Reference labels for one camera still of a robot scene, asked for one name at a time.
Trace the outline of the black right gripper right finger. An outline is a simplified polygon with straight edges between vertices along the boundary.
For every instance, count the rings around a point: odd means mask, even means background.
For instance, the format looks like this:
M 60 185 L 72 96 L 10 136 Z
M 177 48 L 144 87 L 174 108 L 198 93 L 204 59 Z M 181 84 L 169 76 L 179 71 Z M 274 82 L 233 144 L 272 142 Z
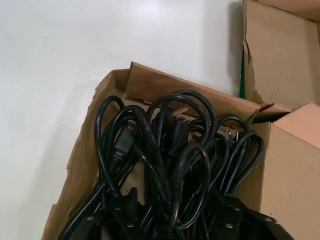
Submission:
M 211 240 L 291 240 L 293 237 L 277 221 L 245 206 L 240 199 L 214 194 Z

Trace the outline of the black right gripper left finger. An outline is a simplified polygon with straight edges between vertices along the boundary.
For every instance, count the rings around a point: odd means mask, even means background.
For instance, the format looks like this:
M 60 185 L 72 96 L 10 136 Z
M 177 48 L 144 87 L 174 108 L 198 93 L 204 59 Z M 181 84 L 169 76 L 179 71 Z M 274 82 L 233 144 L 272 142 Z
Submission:
M 106 231 L 112 240 L 143 240 L 140 220 L 144 207 L 133 187 L 127 195 L 111 199 L 105 209 L 73 220 L 59 235 L 60 240 L 101 240 Z

